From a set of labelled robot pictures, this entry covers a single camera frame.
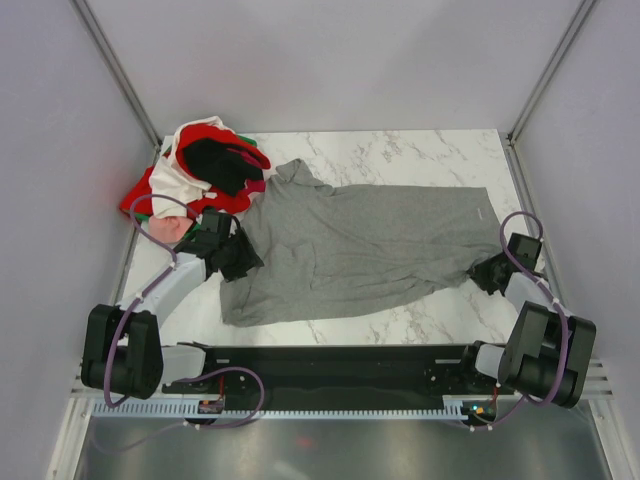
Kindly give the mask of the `grey t shirt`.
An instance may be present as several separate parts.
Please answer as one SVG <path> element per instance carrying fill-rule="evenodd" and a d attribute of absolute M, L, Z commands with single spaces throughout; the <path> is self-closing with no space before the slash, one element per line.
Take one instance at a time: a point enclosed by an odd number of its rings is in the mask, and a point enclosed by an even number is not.
<path fill-rule="evenodd" d="M 236 327 L 368 315 L 463 283 L 500 250 L 483 188 L 349 185 L 279 166 L 242 227 L 262 266 L 220 289 Z"/>

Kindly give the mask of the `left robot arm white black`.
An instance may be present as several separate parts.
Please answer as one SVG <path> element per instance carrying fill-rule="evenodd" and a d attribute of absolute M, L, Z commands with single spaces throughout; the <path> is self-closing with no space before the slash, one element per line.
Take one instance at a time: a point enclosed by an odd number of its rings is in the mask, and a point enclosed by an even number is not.
<path fill-rule="evenodd" d="M 116 408 L 130 398 L 150 398 L 164 384 L 184 381 L 198 393 L 219 382 L 219 369 L 196 343 L 163 346 L 160 327 L 214 273 L 226 281 L 263 266 L 239 220 L 213 208 L 199 228 L 169 249 L 170 261 L 138 292 L 116 305 L 99 304 L 88 315 L 81 381 L 103 392 Z"/>

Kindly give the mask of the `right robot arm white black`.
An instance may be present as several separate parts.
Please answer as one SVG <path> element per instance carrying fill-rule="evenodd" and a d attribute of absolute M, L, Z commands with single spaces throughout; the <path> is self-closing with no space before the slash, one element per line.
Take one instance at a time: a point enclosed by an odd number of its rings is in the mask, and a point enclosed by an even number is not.
<path fill-rule="evenodd" d="M 596 326 L 571 314 L 545 292 L 544 278 L 534 272 L 542 242 L 514 233 L 508 251 L 479 263 L 469 272 L 483 291 L 500 292 L 518 318 L 504 347 L 476 341 L 465 349 L 458 381 L 477 394 L 494 379 L 499 384 L 544 400 L 555 384 L 559 362 L 562 379 L 553 404 L 570 409 L 580 399 L 596 337 Z"/>

